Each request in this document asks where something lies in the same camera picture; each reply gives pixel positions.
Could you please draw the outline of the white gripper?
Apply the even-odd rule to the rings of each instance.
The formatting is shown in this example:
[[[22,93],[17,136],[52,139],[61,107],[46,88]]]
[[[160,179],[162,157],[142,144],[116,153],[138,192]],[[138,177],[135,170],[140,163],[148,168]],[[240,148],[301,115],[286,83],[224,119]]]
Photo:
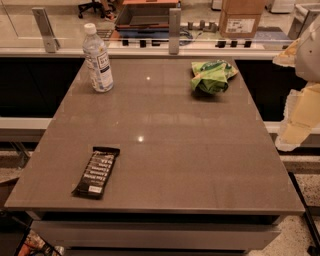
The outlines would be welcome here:
[[[310,24],[300,39],[275,56],[273,63],[295,67],[298,77],[308,82],[320,82],[320,17]],[[292,89],[286,99],[284,119],[275,140],[276,148],[280,151],[294,150],[319,124],[320,84],[308,83],[300,91]]]

